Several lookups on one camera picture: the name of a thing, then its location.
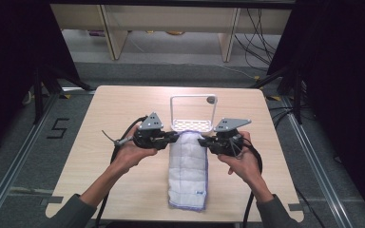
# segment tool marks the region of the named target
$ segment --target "desk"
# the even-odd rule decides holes
[[[263,176],[271,191],[279,195],[286,210],[299,204],[283,157],[279,140],[261,91],[243,88],[100,86],[90,104],[53,196],[62,203],[50,203],[46,214],[52,217],[74,194],[83,193],[107,168],[113,142],[137,118],[156,111],[165,131],[171,130],[169,99],[172,95],[213,93],[218,96],[216,124],[222,117],[251,119],[240,130],[251,133],[254,146],[263,159]],[[157,221],[241,222],[250,189],[237,176],[227,175],[228,166],[216,155],[208,156],[209,185],[206,210],[198,213],[168,206],[168,147],[146,158],[121,177],[111,190],[103,219]],[[301,211],[289,211],[302,221]],[[260,221],[252,205],[250,221]]]

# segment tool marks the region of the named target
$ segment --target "gray sleeve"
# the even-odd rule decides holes
[[[61,210],[57,212],[55,216],[48,219],[41,227],[85,227],[95,212],[96,208],[82,202],[79,199],[79,195],[75,194],[61,208]]]
[[[257,207],[264,228],[301,227],[296,220],[290,218],[277,195],[271,201],[257,202]]]

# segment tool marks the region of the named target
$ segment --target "wooden table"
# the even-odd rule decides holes
[[[222,117],[252,120],[239,130],[251,133],[252,142],[262,156],[263,176],[270,190],[279,195],[292,218],[302,221],[302,211],[289,211],[289,204],[299,204],[298,196],[261,91],[213,87],[100,86],[53,193],[54,197],[63,197],[62,203],[50,203],[47,216],[52,217],[74,193],[83,193],[109,165],[113,142],[102,130],[113,139],[119,139],[137,118],[156,111],[163,122],[163,130],[169,131],[170,97],[180,94],[216,94],[214,125]],[[188,108],[186,114],[194,112],[199,113]],[[203,111],[202,117],[209,119],[210,113]],[[103,219],[242,221],[250,189],[237,175],[228,175],[228,166],[210,152],[206,210],[198,213],[170,208],[168,153],[167,147],[156,156],[142,160],[121,177],[110,192]],[[248,220],[260,221],[255,203]]]

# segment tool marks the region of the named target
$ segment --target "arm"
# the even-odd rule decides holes
[[[128,136],[136,130],[132,128]],[[111,190],[117,180],[145,157],[156,155],[156,149],[142,149],[133,142],[123,145],[114,162],[79,197],[74,195],[58,213],[42,227],[84,227],[94,215],[97,206]]]
[[[250,133],[240,132],[251,142]],[[218,155],[221,162],[227,163],[230,168],[228,174],[236,173],[248,184],[257,200],[257,207],[264,227],[299,227],[299,224],[289,217],[277,196],[272,195],[259,171],[256,157],[247,147],[241,150],[240,160],[226,155]]]

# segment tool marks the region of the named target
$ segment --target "white towel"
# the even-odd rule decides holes
[[[202,211],[208,183],[206,147],[201,147],[200,132],[184,131],[170,144],[168,167],[169,204],[173,207]]]

